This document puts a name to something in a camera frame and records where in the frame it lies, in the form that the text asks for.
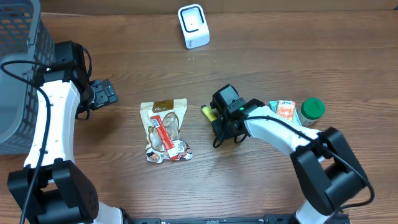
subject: yellow object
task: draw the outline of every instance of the yellow object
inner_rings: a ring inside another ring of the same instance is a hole
[[[211,108],[208,106],[202,106],[201,112],[209,119],[210,122],[217,120],[217,117],[212,112]]]

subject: wooden table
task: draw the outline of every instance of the wooden table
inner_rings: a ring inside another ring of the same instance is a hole
[[[343,131],[376,189],[354,223],[398,219],[398,12],[209,14],[210,43],[184,47],[176,15],[44,18],[57,42],[90,51],[93,78],[109,78],[119,102],[77,121],[76,164],[99,199],[133,217],[240,217],[291,213],[304,197],[291,161],[249,138],[213,149],[200,106],[230,83],[245,99],[319,97],[315,128]],[[141,102],[187,98],[183,138],[194,158],[146,161]],[[6,187],[26,155],[0,157],[0,223],[21,211]],[[369,197],[363,190],[350,202]]]

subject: cable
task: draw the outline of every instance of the cable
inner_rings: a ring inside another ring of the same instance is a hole
[[[22,213],[21,213],[21,220],[19,221],[20,224],[24,224],[25,223],[25,218],[26,218],[26,213],[27,213],[27,207],[28,207],[28,204],[29,204],[29,200],[30,200],[30,198],[32,196],[33,188],[34,188],[34,186],[36,185],[36,182],[37,182],[37,176],[39,174],[39,167],[43,163],[43,158],[44,158],[44,154],[45,154],[45,147],[47,145],[47,138],[49,136],[49,129],[50,129],[51,104],[50,104],[50,100],[49,100],[47,94],[45,94],[43,89],[41,89],[39,86],[35,85],[33,82],[29,82],[29,81],[27,81],[27,80],[25,80],[25,79],[23,79],[21,77],[18,77],[17,75],[12,74],[11,72],[9,72],[8,70],[5,69],[6,65],[11,65],[11,64],[15,64],[15,63],[29,63],[29,64],[32,64],[32,65],[38,65],[38,66],[41,66],[41,67],[49,67],[49,66],[45,65],[45,64],[42,64],[42,63],[39,63],[39,62],[31,62],[31,61],[26,61],[26,60],[15,60],[15,61],[10,61],[10,62],[4,62],[0,66],[1,70],[5,74],[7,74],[7,75],[11,76],[12,78],[15,78],[15,79],[17,79],[17,80],[19,80],[21,82],[24,82],[24,83],[34,87],[37,91],[39,91],[43,95],[43,97],[45,99],[45,104],[46,104],[46,107],[47,107],[47,119],[46,119],[46,122],[45,122],[43,143],[42,143],[42,147],[40,148],[39,160],[37,161],[36,169],[35,169],[35,172],[33,174],[32,181],[31,181],[31,183],[29,185],[29,189],[28,189],[27,194],[26,194],[24,207],[23,207]]]
[[[91,77],[91,72],[93,71],[93,69],[92,69],[93,67],[91,66],[91,56],[90,56],[90,53],[88,53],[88,50],[86,48],[83,47],[83,50],[86,52],[88,60],[90,61],[89,66],[88,66],[88,72],[87,72],[87,75],[89,78],[89,77]]]
[[[349,204],[349,205],[343,205],[343,206],[340,207],[340,210],[343,210],[343,209],[346,209],[346,208],[354,208],[354,207],[365,206],[365,205],[370,204],[374,200],[375,193],[374,193],[374,188],[371,185],[371,183],[364,176],[362,176],[353,166],[351,166],[349,163],[347,163],[340,156],[336,155],[330,149],[328,149],[324,145],[320,144],[318,141],[308,137],[303,132],[291,127],[290,125],[288,125],[284,121],[282,121],[280,119],[277,119],[277,118],[273,118],[271,116],[252,116],[252,117],[244,118],[241,121],[247,121],[247,120],[251,120],[251,119],[267,119],[267,120],[275,121],[276,123],[279,123],[279,124],[283,125],[285,128],[291,130],[292,132],[294,132],[295,134],[299,135],[300,137],[303,137],[304,139],[310,141],[312,144],[316,145],[316,147],[319,147],[319,148],[323,149],[324,151],[326,151],[327,153],[331,154],[336,160],[338,160],[339,162],[344,164],[346,167],[348,167],[350,170],[352,170],[365,183],[365,185],[368,187],[368,189],[370,191],[370,194],[371,194],[370,198],[367,201],[365,201],[365,202],[352,203],[352,204]]]

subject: green cap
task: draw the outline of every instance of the green cap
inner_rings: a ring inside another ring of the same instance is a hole
[[[309,98],[301,105],[301,113],[307,119],[316,120],[325,113],[325,105],[318,98]]]

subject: barcode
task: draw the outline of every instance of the barcode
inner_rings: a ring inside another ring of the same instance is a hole
[[[154,124],[155,128],[160,127],[159,122],[157,122],[156,119],[151,119],[151,121],[152,121],[152,124]]]

